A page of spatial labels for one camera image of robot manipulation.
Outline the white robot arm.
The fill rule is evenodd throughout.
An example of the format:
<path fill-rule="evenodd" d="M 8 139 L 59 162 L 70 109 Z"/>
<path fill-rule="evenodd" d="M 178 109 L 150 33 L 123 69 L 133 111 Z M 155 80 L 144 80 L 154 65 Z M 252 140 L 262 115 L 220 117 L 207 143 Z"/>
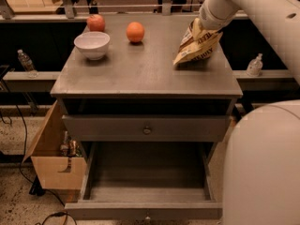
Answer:
<path fill-rule="evenodd" d="M 204 0 L 207 29 L 242 9 L 300 83 L 297 0 Z M 244 116 L 224 159 L 222 225 L 300 225 L 300 103 L 281 101 Z"/>

